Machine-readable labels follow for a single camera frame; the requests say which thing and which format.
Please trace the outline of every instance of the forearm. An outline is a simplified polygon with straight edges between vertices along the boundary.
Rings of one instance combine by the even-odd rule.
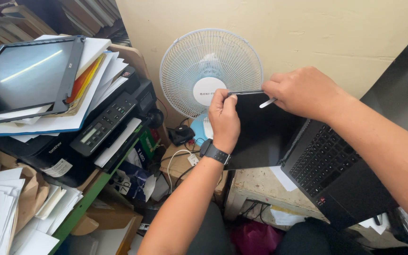
[[[408,213],[408,131],[350,98],[326,122],[376,173]]]
[[[139,254],[184,254],[201,226],[223,164],[203,157],[161,206]]]

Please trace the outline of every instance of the printer control panel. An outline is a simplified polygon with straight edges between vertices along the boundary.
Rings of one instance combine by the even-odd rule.
[[[132,111],[136,103],[137,101],[131,95],[122,92],[91,124],[81,131],[70,146],[83,156],[90,156],[122,119]]]

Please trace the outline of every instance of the human hand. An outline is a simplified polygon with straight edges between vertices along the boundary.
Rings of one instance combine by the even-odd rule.
[[[213,145],[231,154],[240,135],[240,120],[235,111],[237,96],[228,97],[228,92],[227,89],[215,91],[208,108],[208,118],[213,129]]]
[[[287,112],[322,122],[327,122],[341,104],[357,100],[315,67],[274,73],[262,89],[270,98],[278,99],[275,104]]]

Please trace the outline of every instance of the electrical socket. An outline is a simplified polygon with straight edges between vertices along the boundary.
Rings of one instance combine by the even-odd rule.
[[[188,156],[187,159],[190,162],[191,166],[195,166],[199,162],[199,159],[196,157],[195,154],[191,154],[190,156]]]

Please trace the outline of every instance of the beige wall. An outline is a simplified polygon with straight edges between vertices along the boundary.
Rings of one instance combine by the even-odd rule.
[[[408,0],[116,0],[132,45],[144,55],[168,127],[184,119],[159,82],[180,36],[220,28],[248,40],[273,72],[313,65],[360,98],[408,44]]]

